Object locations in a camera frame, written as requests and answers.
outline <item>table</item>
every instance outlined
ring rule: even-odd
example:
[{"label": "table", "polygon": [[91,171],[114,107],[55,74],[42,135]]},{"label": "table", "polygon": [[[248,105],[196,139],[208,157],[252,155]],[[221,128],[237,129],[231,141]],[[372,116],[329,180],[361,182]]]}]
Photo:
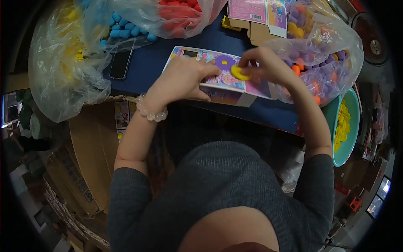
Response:
[{"label": "table", "polygon": [[[111,79],[109,77],[110,66],[104,70],[104,78],[112,82],[112,89],[120,90],[125,94],[141,94],[146,93],[160,76],[174,46],[196,47],[241,56],[244,51],[254,46],[250,44],[245,29],[237,32],[221,27],[221,20],[225,14],[226,7],[221,10],[211,25],[195,37],[171,40],[159,38],[151,45],[134,50],[126,79]],[[279,100],[257,97],[249,108],[199,101],[186,101],[186,103],[299,134],[297,132],[298,115],[295,106]]]}]

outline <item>plastic bag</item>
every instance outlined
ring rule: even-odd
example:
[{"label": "plastic bag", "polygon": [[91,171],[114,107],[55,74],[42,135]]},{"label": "plastic bag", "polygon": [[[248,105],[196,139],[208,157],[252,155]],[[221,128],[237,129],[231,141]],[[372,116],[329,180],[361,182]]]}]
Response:
[{"label": "plastic bag", "polygon": [[199,12],[188,6],[162,5],[160,0],[114,0],[113,10],[158,37],[188,38],[211,24],[227,1],[197,0]]},{"label": "plastic bag", "polygon": [[[299,29],[297,32],[294,32],[296,29],[290,32],[292,21],[296,22],[296,27]],[[321,107],[338,95],[343,96],[354,84],[364,61],[359,35],[346,25],[326,2],[312,0],[291,4],[288,37],[293,36],[302,38],[273,39],[265,42],[263,46],[270,47],[283,60],[311,68],[301,73],[300,78]],[[333,57],[334,53],[340,51],[347,53],[344,60],[335,60],[324,66],[318,66],[328,60],[329,55]],[[279,100],[292,103],[287,89],[276,86]]]},{"label": "plastic bag", "polygon": [[57,123],[76,116],[84,103],[101,103],[110,94],[111,82],[103,78],[102,70],[112,56],[85,48],[81,23],[73,2],[58,2],[38,21],[31,41],[32,96],[41,112]]},{"label": "plastic bag", "polygon": [[[110,19],[112,17],[112,0],[74,0],[76,10],[83,14],[83,41],[91,52],[124,52],[138,49],[152,42],[146,35],[130,38],[112,38],[110,33]],[[106,46],[100,41],[107,40]]]}]

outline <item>white beaded bracelet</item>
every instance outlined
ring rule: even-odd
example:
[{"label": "white beaded bracelet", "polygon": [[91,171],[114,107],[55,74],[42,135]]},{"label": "white beaded bracelet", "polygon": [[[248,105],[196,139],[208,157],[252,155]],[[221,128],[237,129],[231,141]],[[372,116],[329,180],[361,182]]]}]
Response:
[{"label": "white beaded bracelet", "polygon": [[166,119],[166,116],[168,115],[168,110],[166,109],[166,107],[164,108],[164,110],[162,112],[159,113],[149,113],[144,107],[143,107],[143,98],[144,98],[145,94],[141,94],[140,96],[136,97],[136,107],[138,110],[140,110],[140,114],[143,116],[147,116],[147,119],[149,121],[156,121],[157,123],[160,121],[163,121]]}]

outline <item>teal plastic bowl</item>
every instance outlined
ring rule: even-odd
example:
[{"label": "teal plastic bowl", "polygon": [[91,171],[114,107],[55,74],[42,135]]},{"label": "teal plastic bowl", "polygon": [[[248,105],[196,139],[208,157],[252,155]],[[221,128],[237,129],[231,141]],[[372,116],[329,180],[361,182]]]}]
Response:
[{"label": "teal plastic bowl", "polygon": [[357,140],[359,127],[359,104],[357,94],[352,88],[350,88],[343,98],[346,100],[346,107],[348,108],[351,116],[349,121],[351,130],[347,134],[347,140],[345,142],[341,142],[340,148],[337,152],[334,152],[334,135],[336,134],[337,116],[339,114],[342,97],[337,96],[333,101],[322,108],[322,112],[325,115],[332,136],[333,164],[336,167],[343,165],[346,163],[347,159],[349,159],[353,151],[355,141]]}]

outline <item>gray knit sweater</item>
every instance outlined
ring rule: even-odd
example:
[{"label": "gray knit sweater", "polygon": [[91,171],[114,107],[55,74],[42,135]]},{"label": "gray knit sweater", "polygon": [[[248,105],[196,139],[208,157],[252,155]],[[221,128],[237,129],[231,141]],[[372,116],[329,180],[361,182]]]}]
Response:
[{"label": "gray knit sweater", "polygon": [[334,209],[333,163],[316,155],[302,168],[293,198],[251,148],[212,142],[192,150],[151,201],[148,179],[119,168],[110,186],[108,234],[112,251],[177,251],[202,217],[235,206],[256,208],[270,219],[280,251],[317,251]]}]

